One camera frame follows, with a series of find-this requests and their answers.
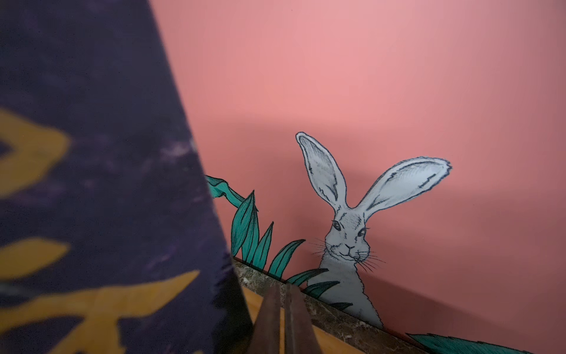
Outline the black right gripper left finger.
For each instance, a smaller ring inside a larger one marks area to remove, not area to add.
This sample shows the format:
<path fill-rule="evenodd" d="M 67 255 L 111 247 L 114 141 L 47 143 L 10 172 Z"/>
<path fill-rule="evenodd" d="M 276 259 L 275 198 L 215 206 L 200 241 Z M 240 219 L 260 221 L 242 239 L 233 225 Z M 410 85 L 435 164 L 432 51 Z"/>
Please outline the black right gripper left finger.
<path fill-rule="evenodd" d="M 247 354 L 280 353 L 280 287 L 273 285 L 262 298 Z"/>

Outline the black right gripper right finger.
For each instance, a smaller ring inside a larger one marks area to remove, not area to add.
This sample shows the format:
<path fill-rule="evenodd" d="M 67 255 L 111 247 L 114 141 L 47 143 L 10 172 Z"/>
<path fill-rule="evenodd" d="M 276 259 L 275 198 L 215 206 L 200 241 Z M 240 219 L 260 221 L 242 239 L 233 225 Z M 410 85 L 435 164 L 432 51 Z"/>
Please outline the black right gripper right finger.
<path fill-rule="evenodd" d="M 323 353 L 315 336 L 302 292 L 298 286 L 290 283 L 285 287 L 284 353 Z"/>

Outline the purple portrait cover book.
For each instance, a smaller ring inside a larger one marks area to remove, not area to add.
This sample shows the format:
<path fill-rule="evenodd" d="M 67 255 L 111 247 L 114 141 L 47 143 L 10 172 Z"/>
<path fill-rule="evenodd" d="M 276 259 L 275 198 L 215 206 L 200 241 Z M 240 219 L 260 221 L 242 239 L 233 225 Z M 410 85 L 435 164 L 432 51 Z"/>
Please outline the purple portrait cover book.
<path fill-rule="evenodd" d="M 148 1 L 1 3 L 1 351 L 244 353 Z"/>

